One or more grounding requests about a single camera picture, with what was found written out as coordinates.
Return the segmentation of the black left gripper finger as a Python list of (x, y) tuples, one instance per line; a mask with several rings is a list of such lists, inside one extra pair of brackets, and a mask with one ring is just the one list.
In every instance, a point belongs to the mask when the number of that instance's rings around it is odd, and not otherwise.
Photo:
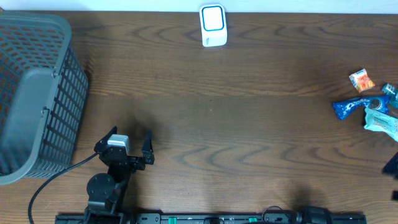
[(144, 156), (153, 156), (153, 147), (152, 147), (152, 131), (149, 130), (146, 134), (146, 138), (141, 148), (141, 152)]
[(114, 126), (108, 134), (101, 138), (95, 145), (95, 151), (105, 151), (108, 148), (108, 140), (113, 134), (117, 133), (117, 127)]

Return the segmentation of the white wet wipes pack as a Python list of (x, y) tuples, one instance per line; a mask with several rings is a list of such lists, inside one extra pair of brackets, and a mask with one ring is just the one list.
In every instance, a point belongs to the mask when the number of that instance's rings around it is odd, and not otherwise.
[(384, 132), (397, 141), (397, 118), (366, 108), (364, 129), (374, 132)]

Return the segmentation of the blue Oreo cookie pack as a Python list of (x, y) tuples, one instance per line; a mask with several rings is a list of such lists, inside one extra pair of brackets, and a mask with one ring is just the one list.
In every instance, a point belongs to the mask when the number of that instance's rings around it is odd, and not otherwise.
[(332, 103), (332, 107), (336, 113), (336, 116), (340, 120), (346, 119), (351, 115), (358, 107), (370, 108), (385, 114), (388, 114), (390, 97), (387, 95), (380, 96), (360, 96), (345, 101), (339, 101)]

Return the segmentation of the teal mouthwash bottle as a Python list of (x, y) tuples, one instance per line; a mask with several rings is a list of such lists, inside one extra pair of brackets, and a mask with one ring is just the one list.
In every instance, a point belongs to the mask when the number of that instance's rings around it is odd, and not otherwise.
[(391, 106), (398, 109), (397, 88), (389, 83), (386, 83), (382, 88), (382, 92), (389, 96), (389, 103)]

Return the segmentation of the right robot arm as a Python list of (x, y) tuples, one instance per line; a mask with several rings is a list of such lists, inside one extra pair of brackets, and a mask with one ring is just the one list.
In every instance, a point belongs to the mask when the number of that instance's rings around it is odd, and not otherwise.
[(398, 153), (396, 153), (382, 169), (383, 174), (393, 176), (395, 180), (397, 180), (398, 173), (397, 160)]

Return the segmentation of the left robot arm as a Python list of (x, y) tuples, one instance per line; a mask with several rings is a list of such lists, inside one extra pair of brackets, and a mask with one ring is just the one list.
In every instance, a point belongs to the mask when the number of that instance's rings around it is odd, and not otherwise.
[(99, 159), (108, 167), (106, 173), (94, 175), (86, 186), (88, 206), (84, 224), (132, 223), (134, 215), (122, 209), (123, 200), (132, 174), (144, 170), (155, 161), (152, 147), (152, 132), (148, 131), (143, 143), (142, 156), (130, 156), (130, 141), (119, 135), (113, 127), (100, 139), (94, 148)]

